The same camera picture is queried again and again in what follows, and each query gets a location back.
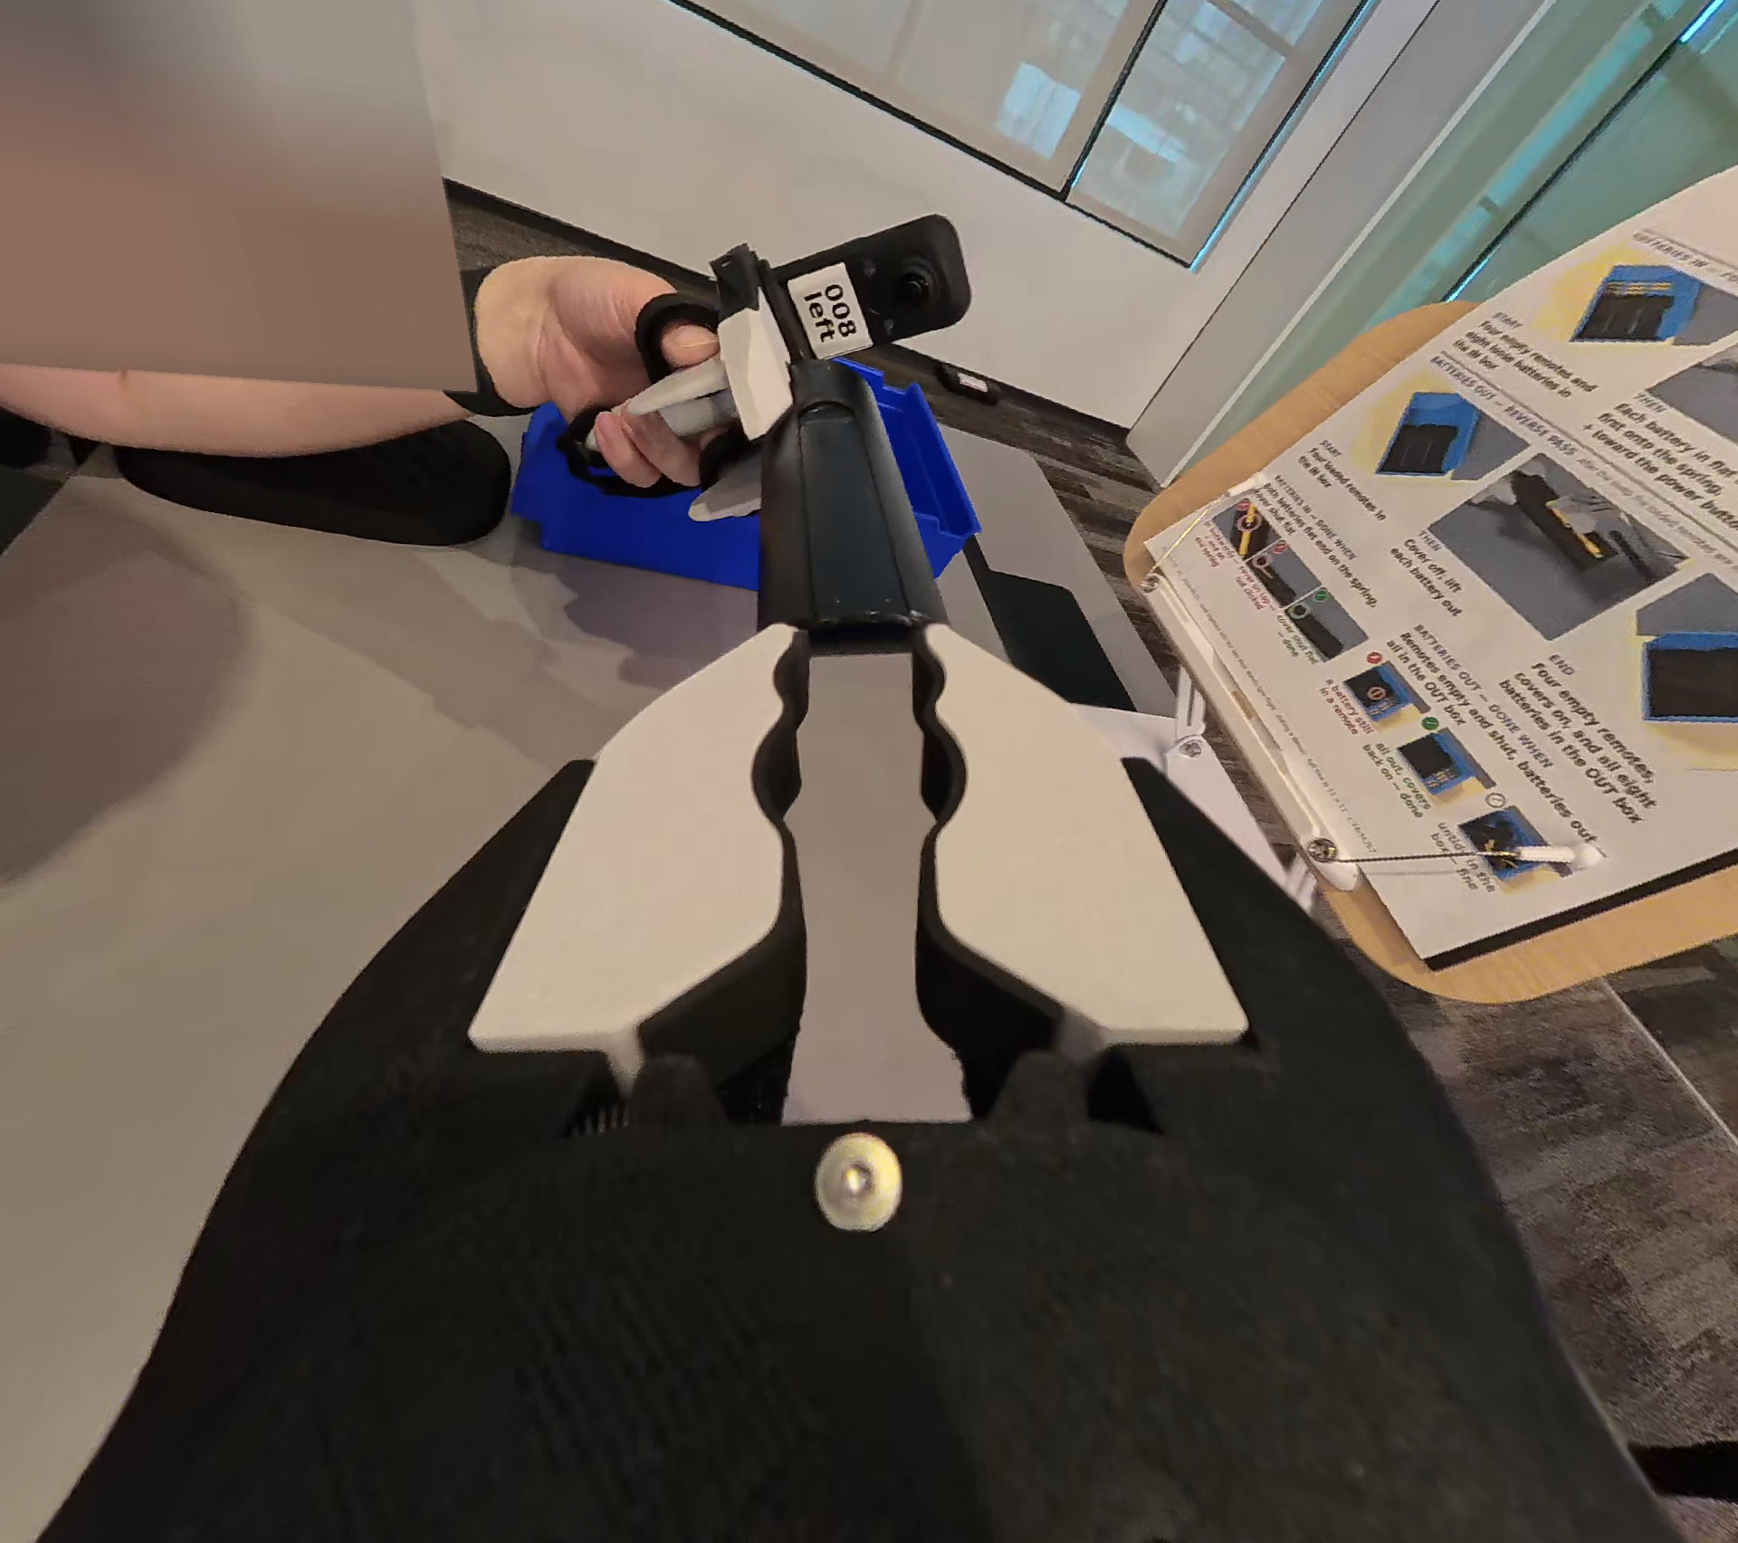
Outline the wooden board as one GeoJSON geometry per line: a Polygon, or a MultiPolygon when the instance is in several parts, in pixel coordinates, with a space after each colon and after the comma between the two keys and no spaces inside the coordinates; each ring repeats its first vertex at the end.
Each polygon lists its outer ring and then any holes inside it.
{"type": "Polygon", "coordinates": [[[1183,468],[1130,529],[1122,566],[1185,666],[1183,694],[1197,698],[1207,718],[1231,737],[1256,787],[1280,812],[1286,832],[1297,844],[1303,879],[1315,885],[1317,912],[1396,979],[1455,1001],[1498,1005],[1573,989],[1732,934],[1736,867],[1727,865],[1603,912],[1583,909],[1571,922],[1534,938],[1504,944],[1457,966],[1427,968],[1368,883],[1337,887],[1323,877],[1325,865],[1307,851],[1315,822],[1301,816],[1301,796],[1288,783],[1278,749],[1256,726],[1250,706],[1232,686],[1225,663],[1209,649],[1203,629],[1185,619],[1181,602],[1154,576],[1156,556],[1148,550],[1154,537],[1187,537],[1187,521],[1209,511],[1232,483],[1264,470],[1398,361],[1435,342],[1473,310],[1473,302],[1423,304],[1355,338],[1278,403],[1183,468]]]}

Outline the black remote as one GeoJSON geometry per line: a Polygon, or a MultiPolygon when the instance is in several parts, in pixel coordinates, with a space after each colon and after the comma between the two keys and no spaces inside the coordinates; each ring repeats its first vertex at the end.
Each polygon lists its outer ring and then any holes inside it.
{"type": "Polygon", "coordinates": [[[870,383],[841,359],[801,359],[792,391],[762,446],[758,625],[843,645],[943,625],[870,383]]]}

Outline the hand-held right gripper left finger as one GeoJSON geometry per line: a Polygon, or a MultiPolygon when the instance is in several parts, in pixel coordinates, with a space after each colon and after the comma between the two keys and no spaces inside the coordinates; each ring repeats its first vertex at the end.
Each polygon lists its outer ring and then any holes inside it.
{"type": "Polygon", "coordinates": [[[760,629],[599,751],[473,1015],[475,1048],[644,1058],[658,1015],[774,930],[784,836],[752,773],[788,714],[796,641],[760,629]]]}

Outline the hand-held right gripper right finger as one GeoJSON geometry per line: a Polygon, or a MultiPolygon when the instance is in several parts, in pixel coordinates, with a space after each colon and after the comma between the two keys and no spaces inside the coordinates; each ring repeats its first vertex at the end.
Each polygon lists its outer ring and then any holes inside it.
{"type": "Polygon", "coordinates": [[[941,936],[990,966],[1061,1052],[1227,1046],[1248,1015],[1116,749],[1075,706],[931,623],[961,792],[933,838],[941,936]]]}

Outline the person's left forearm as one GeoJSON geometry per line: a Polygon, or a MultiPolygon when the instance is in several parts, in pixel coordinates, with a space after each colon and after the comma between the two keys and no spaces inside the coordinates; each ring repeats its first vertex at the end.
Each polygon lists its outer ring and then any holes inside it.
{"type": "Polygon", "coordinates": [[[467,422],[467,409],[437,391],[12,361],[2,407],[116,448],[235,458],[355,450],[467,422]]]}

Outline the white board stand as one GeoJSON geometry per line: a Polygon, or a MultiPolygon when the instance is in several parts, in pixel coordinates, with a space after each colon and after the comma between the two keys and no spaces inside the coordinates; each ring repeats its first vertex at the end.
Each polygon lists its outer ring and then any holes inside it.
{"type": "Polygon", "coordinates": [[[1325,914],[1321,881],[1303,859],[1292,826],[1274,804],[1268,787],[1219,729],[1205,696],[1189,674],[1181,676],[1181,714],[1160,716],[1118,706],[1075,704],[1120,759],[1138,759],[1164,777],[1264,873],[1309,912],[1325,914]]]}

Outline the printed instruction sheet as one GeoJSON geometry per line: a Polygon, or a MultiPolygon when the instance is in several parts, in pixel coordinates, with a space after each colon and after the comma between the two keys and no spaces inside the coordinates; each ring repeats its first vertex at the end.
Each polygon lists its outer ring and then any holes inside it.
{"type": "Polygon", "coordinates": [[[1604,851],[1364,867],[1431,970],[1734,865],[1734,261],[1727,169],[1272,458],[1278,554],[1166,562],[1315,836],[1604,851]]]}

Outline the blue plastic bin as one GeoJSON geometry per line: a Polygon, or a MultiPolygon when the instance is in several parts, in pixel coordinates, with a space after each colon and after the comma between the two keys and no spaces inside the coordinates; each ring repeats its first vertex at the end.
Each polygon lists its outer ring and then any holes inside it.
{"type": "MultiPolygon", "coordinates": [[[[943,428],[918,385],[894,385],[880,367],[853,359],[870,385],[902,470],[929,566],[943,574],[983,523],[943,428]]],[[[510,509],[534,527],[542,548],[658,574],[756,590],[756,513],[691,517],[697,489],[607,491],[573,476],[557,438],[557,405],[534,411],[520,448],[510,509]]]]}

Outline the dark clothing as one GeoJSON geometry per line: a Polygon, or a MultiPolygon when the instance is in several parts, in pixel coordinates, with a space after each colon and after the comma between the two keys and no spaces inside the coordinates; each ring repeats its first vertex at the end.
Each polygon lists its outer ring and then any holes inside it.
{"type": "Polygon", "coordinates": [[[457,546],[510,509],[508,450],[473,422],[284,456],[118,446],[114,464],[148,495],[284,529],[412,546],[457,546]]]}

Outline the person's left hand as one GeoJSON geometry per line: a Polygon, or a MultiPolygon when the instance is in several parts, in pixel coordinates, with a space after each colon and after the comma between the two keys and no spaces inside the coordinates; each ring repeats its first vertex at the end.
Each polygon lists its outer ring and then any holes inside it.
{"type": "Polygon", "coordinates": [[[636,346],[642,308],[670,293],[664,277],[616,259],[532,257],[488,271],[475,300],[479,354],[514,405],[557,403],[567,419],[597,413],[601,460],[630,485],[693,487],[701,444],[620,405],[650,385],[636,346]]]}

